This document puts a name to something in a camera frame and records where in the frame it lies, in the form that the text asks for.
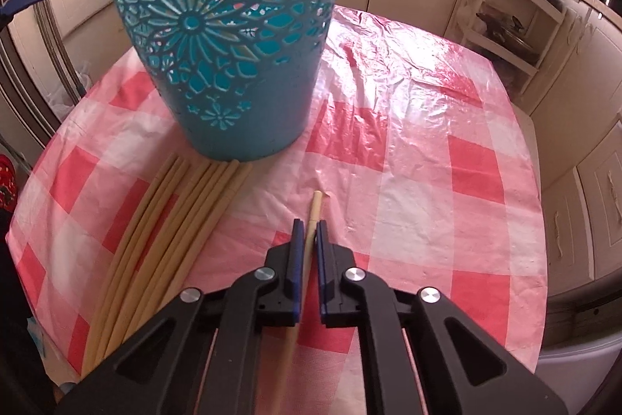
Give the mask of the teal perforated plastic basket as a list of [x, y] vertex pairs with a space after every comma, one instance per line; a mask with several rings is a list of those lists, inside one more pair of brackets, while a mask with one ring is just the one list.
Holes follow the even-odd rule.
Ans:
[[335, 0], [114, 3], [198, 153], [253, 161], [302, 134]]

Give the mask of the white rolling storage cart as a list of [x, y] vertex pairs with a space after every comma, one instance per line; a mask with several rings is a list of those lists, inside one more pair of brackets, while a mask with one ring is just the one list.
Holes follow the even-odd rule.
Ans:
[[558, 0], [458, 0], [444, 37], [501, 67], [509, 95], [522, 95], [567, 18]]

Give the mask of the red white checkered tablecloth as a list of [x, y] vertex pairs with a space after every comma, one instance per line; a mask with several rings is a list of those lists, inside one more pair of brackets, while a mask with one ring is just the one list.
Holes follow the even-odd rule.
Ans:
[[[134, 208], [170, 153], [197, 156], [128, 52], [49, 141], [9, 249], [35, 315], [74, 369]], [[510, 101], [483, 57], [425, 30], [335, 9], [309, 123], [253, 163], [188, 284], [228, 287], [324, 193], [333, 242], [391, 287], [437, 287], [533, 370], [546, 306], [544, 223]]]

